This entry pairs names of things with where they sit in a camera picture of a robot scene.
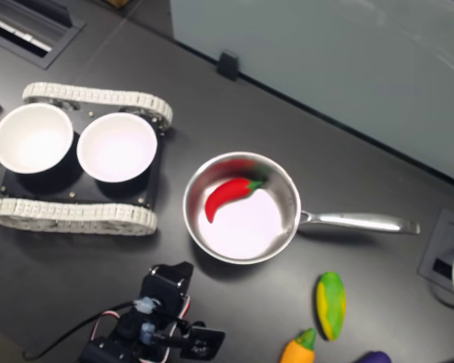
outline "red chili pepper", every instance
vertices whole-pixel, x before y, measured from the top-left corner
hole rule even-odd
[[[217,187],[205,202],[205,214],[210,223],[215,212],[223,204],[247,197],[263,184],[262,181],[251,181],[246,178],[234,178]]]

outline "white bowl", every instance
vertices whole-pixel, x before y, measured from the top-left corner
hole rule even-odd
[[[27,104],[0,122],[0,164],[12,172],[33,174],[57,165],[73,143],[69,117],[50,104]]]
[[[94,179],[118,183],[144,172],[157,152],[150,124],[131,113],[109,113],[91,123],[79,138],[77,158]]]

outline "stainless steel saucepan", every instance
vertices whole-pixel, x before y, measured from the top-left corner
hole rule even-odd
[[[222,206],[213,223],[204,212],[208,196],[237,177],[266,181],[248,198]],[[376,232],[418,234],[417,222],[371,213],[315,214],[301,210],[293,181],[277,163],[259,154],[235,152],[207,161],[193,175],[183,198],[185,224],[205,252],[239,265],[280,253],[301,224],[325,224]]]

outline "green stem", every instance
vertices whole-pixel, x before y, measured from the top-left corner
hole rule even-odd
[[[249,189],[252,192],[259,188],[262,184],[264,184],[264,181],[251,180],[249,181],[249,184],[247,184],[247,189]]]
[[[314,351],[314,345],[315,345],[315,338],[316,338],[316,332],[314,329],[310,328],[306,331],[304,331],[298,338],[296,338],[294,341],[298,343],[300,346],[310,350]]]

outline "table surface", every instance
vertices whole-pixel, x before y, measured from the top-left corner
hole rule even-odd
[[[211,64],[125,14],[91,0],[73,2],[71,12],[87,25],[48,70],[0,48],[0,119],[21,105],[25,85],[40,80],[149,92],[167,100],[175,117],[155,209],[159,231],[131,238],[0,226],[5,335],[38,352],[76,322],[134,298],[151,265],[189,261],[195,272],[188,319],[227,333],[216,362],[278,361],[283,345],[314,325],[314,283],[329,270],[343,279],[347,313],[338,341],[316,342],[318,363],[351,362],[370,350],[383,350],[395,362],[454,358],[454,309],[438,302],[417,274],[441,209],[454,212],[453,186],[251,84],[223,79]],[[283,165],[309,211],[387,213],[419,220],[422,233],[306,230],[268,262],[217,262],[188,236],[182,195],[203,162],[234,150]],[[0,184],[4,172],[0,167]],[[453,295],[437,293],[454,302]],[[46,361],[73,361],[86,334],[72,337]]]

